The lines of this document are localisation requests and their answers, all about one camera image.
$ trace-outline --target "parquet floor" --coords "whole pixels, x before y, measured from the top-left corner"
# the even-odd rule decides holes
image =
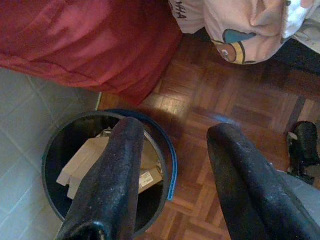
[[[229,240],[207,154],[208,128],[219,122],[239,125],[277,169],[286,170],[285,133],[302,120],[320,129],[320,77],[272,60],[229,64],[212,44],[185,36],[158,86],[140,106],[103,94],[99,108],[151,116],[176,147],[174,200],[138,240]]]

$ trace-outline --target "black trash can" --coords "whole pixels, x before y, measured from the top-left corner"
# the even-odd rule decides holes
[[[62,221],[69,211],[72,200],[67,198],[69,187],[56,182],[59,174],[88,139],[95,138],[104,129],[113,129],[123,118],[122,115],[106,111],[84,113],[59,128],[49,141],[43,156],[42,181],[51,207]],[[164,151],[161,149],[146,127],[144,136],[156,151],[163,171],[163,181],[139,194],[135,237],[144,233],[159,217],[168,198],[170,185],[167,166],[171,159],[164,157],[166,149]]]

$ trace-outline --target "red blanket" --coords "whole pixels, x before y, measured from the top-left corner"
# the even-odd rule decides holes
[[[0,66],[139,104],[181,39],[160,0],[3,0]]]

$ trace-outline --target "cardboard box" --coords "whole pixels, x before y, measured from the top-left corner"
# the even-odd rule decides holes
[[[82,179],[100,158],[108,142],[109,137],[88,139],[62,169],[56,182],[63,186],[69,185],[68,198],[74,199]],[[141,158],[139,193],[142,193],[163,179],[159,165],[157,152],[146,139],[143,144]]]

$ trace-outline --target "cartoon print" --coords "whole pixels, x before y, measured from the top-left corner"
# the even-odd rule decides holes
[[[245,33],[233,29],[226,29],[223,32],[223,42],[212,40],[221,56],[234,64],[253,64],[254,61],[246,62],[246,50],[242,41],[255,37],[255,33]]]

